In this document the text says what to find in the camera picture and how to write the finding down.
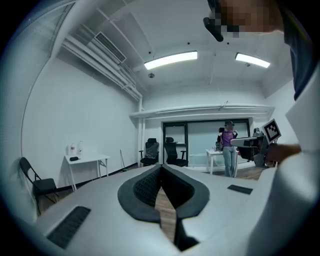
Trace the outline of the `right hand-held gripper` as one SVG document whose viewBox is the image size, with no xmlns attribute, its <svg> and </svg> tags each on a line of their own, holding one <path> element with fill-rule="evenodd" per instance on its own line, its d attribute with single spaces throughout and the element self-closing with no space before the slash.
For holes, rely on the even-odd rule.
<svg viewBox="0 0 320 256">
<path fill-rule="evenodd" d="M 267 168 L 266 158 L 269 146 L 281 137 L 281 132 L 275 121 L 272 119 L 260 128 L 254 130 L 254 137 L 235 138 L 230 144 L 237 148 L 252 148 L 252 159 L 258 168 Z"/>
</svg>

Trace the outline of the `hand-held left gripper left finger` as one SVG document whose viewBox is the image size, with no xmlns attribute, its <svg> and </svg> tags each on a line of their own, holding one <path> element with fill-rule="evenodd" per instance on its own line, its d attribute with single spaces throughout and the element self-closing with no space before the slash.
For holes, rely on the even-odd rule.
<svg viewBox="0 0 320 256">
<path fill-rule="evenodd" d="M 176 256 L 178 248 L 165 236 L 158 223 L 132 218 L 118 201 L 118 189 L 126 181 L 144 174 L 141 167 L 89 182 L 51 206 L 37 219 L 37 231 L 44 237 L 75 208 L 90 213 L 63 256 Z"/>
</svg>

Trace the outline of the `person's right forearm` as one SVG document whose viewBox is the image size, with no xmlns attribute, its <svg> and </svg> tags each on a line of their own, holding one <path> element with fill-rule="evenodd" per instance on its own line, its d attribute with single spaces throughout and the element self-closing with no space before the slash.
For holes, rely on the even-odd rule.
<svg viewBox="0 0 320 256">
<path fill-rule="evenodd" d="M 271 143 L 266 154 L 266 162 L 277 162 L 280 164 L 286 158 L 301 152 L 299 144 L 276 144 Z"/>
</svg>

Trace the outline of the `small white table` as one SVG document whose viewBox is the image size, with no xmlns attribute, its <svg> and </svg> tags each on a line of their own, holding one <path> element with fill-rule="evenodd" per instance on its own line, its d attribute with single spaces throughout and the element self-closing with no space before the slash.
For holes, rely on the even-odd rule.
<svg viewBox="0 0 320 256">
<path fill-rule="evenodd" d="M 210 175 L 213 174 L 213 164 L 216 161 L 217 156 L 222 156 L 223 153 L 220 151 L 216 151 L 213 148 L 212 149 L 206 149 L 206 172 L 209 173 Z M 238 172 L 238 153 L 236 153 L 236 158 L 235 158 L 235 165 L 234 165 L 234 173 L 232 177 L 236 178 L 237 177 L 237 172 Z"/>
</svg>

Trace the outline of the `broom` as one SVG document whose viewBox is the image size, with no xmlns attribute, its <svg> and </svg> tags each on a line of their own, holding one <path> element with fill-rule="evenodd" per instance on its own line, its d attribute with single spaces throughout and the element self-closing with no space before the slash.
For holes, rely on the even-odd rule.
<svg viewBox="0 0 320 256">
<path fill-rule="evenodd" d="M 125 166 L 125 163 L 124 163 L 124 159 L 123 159 L 123 154 L 122 154 L 122 150 L 119 151 L 120 152 L 120 158 L 121 158 L 121 162 L 122 162 L 122 171 L 123 172 L 127 172 L 127 168 Z"/>
</svg>

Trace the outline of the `black framed glass partition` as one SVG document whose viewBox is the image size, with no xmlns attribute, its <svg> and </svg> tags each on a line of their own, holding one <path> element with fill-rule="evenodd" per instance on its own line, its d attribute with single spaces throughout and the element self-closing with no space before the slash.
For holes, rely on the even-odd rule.
<svg viewBox="0 0 320 256">
<path fill-rule="evenodd" d="M 225 126 L 225 120 L 200 120 L 165 122 L 163 139 L 173 138 L 178 158 L 188 160 L 189 167 L 205 167 L 206 150 L 216 147 L 219 129 Z"/>
</svg>

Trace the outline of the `white folding table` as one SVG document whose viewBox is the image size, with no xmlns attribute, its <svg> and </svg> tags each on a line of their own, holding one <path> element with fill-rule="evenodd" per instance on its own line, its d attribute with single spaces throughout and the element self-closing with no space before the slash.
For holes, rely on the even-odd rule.
<svg viewBox="0 0 320 256">
<path fill-rule="evenodd" d="M 78 157 L 80 160 L 77 161 L 70 161 L 70 157 Z M 71 178 L 71 187 L 72 190 L 75 192 L 77 190 L 77 185 L 74 179 L 73 175 L 73 170 L 72 166 L 77 165 L 77 164 L 84 164 L 84 163 L 90 163 L 90 162 L 96 162 L 97 163 L 97 175 L 98 178 L 102 178 L 102 172 L 101 172 L 101 167 L 105 167 L 106 170 L 106 176 L 109 176 L 109 170 L 108 170 L 108 159 L 110 158 L 109 156 L 105 154 L 99 154 L 99 153 L 91 153 L 91 154 L 84 154 L 84 155 L 65 155 L 64 158 L 67 161 L 68 164 L 68 169 L 69 169 L 69 174 Z"/>
</svg>

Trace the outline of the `black folding chair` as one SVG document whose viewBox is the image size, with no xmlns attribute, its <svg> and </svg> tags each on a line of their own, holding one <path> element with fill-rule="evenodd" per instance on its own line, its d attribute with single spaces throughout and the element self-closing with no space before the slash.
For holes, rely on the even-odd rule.
<svg viewBox="0 0 320 256">
<path fill-rule="evenodd" d="M 41 215 L 39 197 L 45 197 L 53 204 L 57 203 L 57 197 L 59 197 L 59 195 L 56 193 L 57 187 L 55 181 L 53 178 L 40 178 L 40 176 L 37 174 L 37 172 L 31 166 L 30 162 L 25 157 L 20 158 L 19 166 L 27 180 L 32 184 L 31 191 L 36 202 L 37 213 L 38 215 Z"/>
</svg>

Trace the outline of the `black office chair left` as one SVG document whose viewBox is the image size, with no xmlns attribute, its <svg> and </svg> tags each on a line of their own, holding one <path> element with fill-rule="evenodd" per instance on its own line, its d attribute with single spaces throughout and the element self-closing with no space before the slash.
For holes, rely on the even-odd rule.
<svg viewBox="0 0 320 256">
<path fill-rule="evenodd" d="M 144 150 L 140 150 L 141 166 L 156 165 L 159 162 L 159 143 L 156 138 L 149 138 L 145 143 Z"/>
</svg>

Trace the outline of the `black office chair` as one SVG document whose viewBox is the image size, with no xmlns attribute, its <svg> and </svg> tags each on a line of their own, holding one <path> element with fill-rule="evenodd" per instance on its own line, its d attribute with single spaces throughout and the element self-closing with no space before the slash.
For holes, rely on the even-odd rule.
<svg viewBox="0 0 320 256">
<path fill-rule="evenodd" d="M 174 139 L 172 137 L 166 137 L 164 148 L 167 154 L 166 163 L 169 165 L 175 165 L 179 167 L 186 167 L 188 165 L 188 160 L 185 158 L 185 154 L 187 153 L 186 150 L 182 150 L 181 157 L 178 157 L 177 152 L 177 143 L 174 142 Z"/>
<path fill-rule="evenodd" d="M 141 166 L 156 165 L 159 162 L 159 143 L 156 138 L 149 138 L 145 143 L 144 150 L 140 150 Z"/>
</svg>

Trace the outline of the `long ceiling light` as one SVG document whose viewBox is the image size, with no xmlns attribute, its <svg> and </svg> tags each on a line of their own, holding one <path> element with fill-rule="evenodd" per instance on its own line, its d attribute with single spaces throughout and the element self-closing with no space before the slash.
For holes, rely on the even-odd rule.
<svg viewBox="0 0 320 256">
<path fill-rule="evenodd" d="M 174 64 L 178 62 L 196 60 L 198 58 L 197 51 L 182 52 L 173 55 L 164 56 L 144 63 L 147 70 L 152 70 L 161 66 Z"/>
<path fill-rule="evenodd" d="M 259 58 L 256 58 L 256 57 L 253 57 L 250 55 L 242 54 L 239 52 L 235 55 L 235 60 L 240 61 L 240 62 L 245 62 L 248 64 L 253 64 L 256 66 L 263 67 L 263 68 L 268 68 L 270 66 L 270 63 L 265 60 L 262 60 L 262 59 L 259 59 Z"/>
</svg>

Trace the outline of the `person's dark shirt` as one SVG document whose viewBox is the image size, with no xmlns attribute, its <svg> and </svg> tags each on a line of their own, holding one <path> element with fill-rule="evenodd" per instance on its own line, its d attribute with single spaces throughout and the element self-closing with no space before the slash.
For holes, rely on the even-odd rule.
<svg viewBox="0 0 320 256">
<path fill-rule="evenodd" d="M 315 49 L 303 24 L 288 2 L 279 4 L 283 21 L 284 43 L 289 46 L 293 74 L 294 99 L 297 100 L 307 86 L 317 64 Z"/>
</svg>

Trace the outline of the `white ceiling pipes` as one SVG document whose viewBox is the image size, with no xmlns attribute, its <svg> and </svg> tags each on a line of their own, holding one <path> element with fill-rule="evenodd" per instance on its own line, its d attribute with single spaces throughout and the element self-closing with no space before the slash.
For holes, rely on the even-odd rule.
<svg viewBox="0 0 320 256">
<path fill-rule="evenodd" d="M 93 43 L 85 46 L 74 37 L 68 35 L 62 43 L 62 47 L 110 79 L 136 100 L 139 101 L 143 98 L 142 94 L 136 88 L 136 82 L 134 82 L 129 74 Z"/>
</svg>

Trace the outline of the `white air vent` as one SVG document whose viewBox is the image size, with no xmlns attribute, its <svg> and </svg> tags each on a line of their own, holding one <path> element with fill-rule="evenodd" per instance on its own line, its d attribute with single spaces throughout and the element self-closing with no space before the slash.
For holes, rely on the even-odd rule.
<svg viewBox="0 0 320 256">
<path fill-rule="evenodd" d="M 104 46 L 120 63 L 123 63 L 127 57 L 109 40 L 101 31 L 95 35 L 95 40 Z"/>
</svg>

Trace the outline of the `white horizontal duct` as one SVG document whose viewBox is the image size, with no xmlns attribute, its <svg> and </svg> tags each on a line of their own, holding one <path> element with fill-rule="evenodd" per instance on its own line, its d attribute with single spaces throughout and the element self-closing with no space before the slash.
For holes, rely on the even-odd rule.
<svg viewBox="0 0 320 256">
<path fill-rule="evenodd" d="M 132 112 L 129 114 L 133 119 L 161 119 L 173 117 L 194 117 L 194 116 L 234 116 L 243 115 L 245 117 L 259 117 L 268 118 L 274 112 L 275 107 L 261 104 L 198 104 L 198 105 L 184 105 L 167 108 L 158 108 L 151 110 L 142 110 Z"/>
</svg>

